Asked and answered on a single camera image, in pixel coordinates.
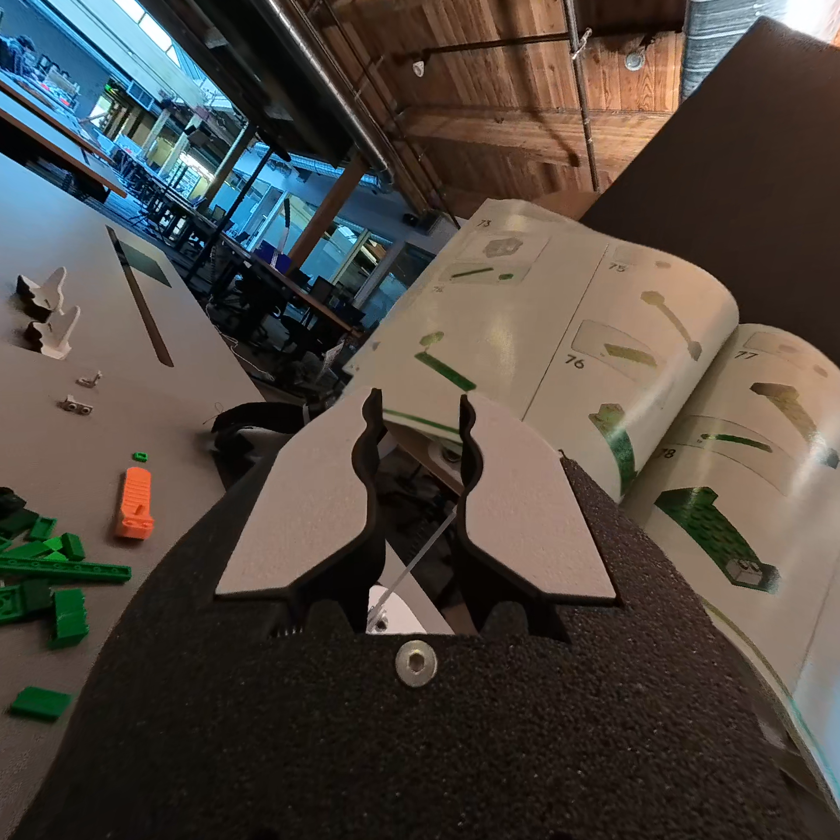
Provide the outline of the orange brick separator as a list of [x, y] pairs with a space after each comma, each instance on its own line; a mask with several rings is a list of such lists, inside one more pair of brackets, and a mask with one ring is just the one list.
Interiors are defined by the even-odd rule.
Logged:
[[134, 466], [125, 471], [114, 527], [118, 538], [144, 541], [152, 535], [151, 489], [149, 470]]

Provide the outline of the wooden office table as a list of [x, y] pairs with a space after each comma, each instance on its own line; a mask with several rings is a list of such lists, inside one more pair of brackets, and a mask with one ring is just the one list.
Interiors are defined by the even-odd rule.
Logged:
[[1, 94], [2, 152], [16, 151], [14, 158], [44, 159], [80, 178], [94, 196], [113, 193], [128, 197], [110, 159], [92, 149], [73, 132], [57, 128], [5, 91]]

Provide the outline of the lego instruction booklet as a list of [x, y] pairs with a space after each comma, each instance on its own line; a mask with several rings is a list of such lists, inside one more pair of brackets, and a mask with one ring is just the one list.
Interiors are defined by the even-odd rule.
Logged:
[[506, 406], [621, 501], [775, 698], [838, 803], [838, 365], [713, 275], [488, 199], [344, 366], [459, 447]]

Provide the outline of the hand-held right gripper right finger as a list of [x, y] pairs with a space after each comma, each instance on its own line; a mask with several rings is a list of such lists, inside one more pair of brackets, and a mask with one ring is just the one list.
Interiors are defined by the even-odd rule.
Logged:
[[561, 607], [617, 606], [560, 452], [478, 392], [460, 397], [458, 430], [455, 578], [478, 633], [503, 604], [521, 608], [535, 636], [566, 635]]

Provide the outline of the pile of green lego bricks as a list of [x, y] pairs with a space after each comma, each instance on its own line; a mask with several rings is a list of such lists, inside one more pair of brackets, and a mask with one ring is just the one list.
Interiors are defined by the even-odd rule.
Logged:
[[84, 585], [126, 585], [129, 566], [90, 562], [74, 532], [30, 510], [13, 489], [1, 489], [1, 624], [50, 620], [47, 645], [69, 648], [89, 634]]

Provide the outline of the dark partition panel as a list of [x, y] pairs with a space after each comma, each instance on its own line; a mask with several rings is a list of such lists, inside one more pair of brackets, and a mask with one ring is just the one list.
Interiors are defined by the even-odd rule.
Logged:
[[717, 278], [838, 364], [839, 52], [762, 17], [581, 222]]

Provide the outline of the flat green lego tile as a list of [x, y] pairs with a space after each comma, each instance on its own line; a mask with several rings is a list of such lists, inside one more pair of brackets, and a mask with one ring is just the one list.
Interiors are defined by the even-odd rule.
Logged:
[[7, 713], [18, 718], [55, 722], [64, 715], [73, 699], [65, 692], [27, 686], [9, 704]]

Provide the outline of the metal ceiling duct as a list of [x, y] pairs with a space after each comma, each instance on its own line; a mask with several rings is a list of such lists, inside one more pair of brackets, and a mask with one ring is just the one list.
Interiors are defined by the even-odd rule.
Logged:
[[300, 4], [256, 1], [253, 5], [312, 83], [327, 96], [330, 108], [336, 112], [343, 128], [381, 183], [395, 186], [396, 173], [386, 144], [375, 133], [372, 118], [362, 106], [353, 104], [350, 82], [321, 42], [319, 32], [307, 19]]

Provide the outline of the idle black white gripper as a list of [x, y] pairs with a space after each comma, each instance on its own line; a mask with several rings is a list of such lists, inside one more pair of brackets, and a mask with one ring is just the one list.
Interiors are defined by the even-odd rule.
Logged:
[[277, 452], [332, 404], [331, 400], [303, 405], [252, 402], [218, 414], [211, 426], [217, 467], [226, 477], [238, 479], [264, 455]]

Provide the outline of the wooden post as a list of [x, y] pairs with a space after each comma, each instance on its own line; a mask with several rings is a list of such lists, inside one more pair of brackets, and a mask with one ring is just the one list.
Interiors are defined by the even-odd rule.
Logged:
[[368, 172], [368, 168], [369, 162], [364, 155], [358, 149], [354, 149], [342, 174], [330, 187], [306, 227], [302, 229], [297, 241], [290, 248], [288, 255], [290, 267], [302, 268], [305, 260], [361, 182], [363, 175]]

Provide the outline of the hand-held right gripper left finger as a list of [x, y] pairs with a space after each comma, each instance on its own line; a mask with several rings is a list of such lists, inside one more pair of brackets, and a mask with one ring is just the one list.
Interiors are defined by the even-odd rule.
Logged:
[[338, 603], [364, 632], [370, 589], [385, 566], [375, 493], [382, 391], [359, 388], [279, 450], [221, 573], [219, 600], [275, 600], [293, 621]]

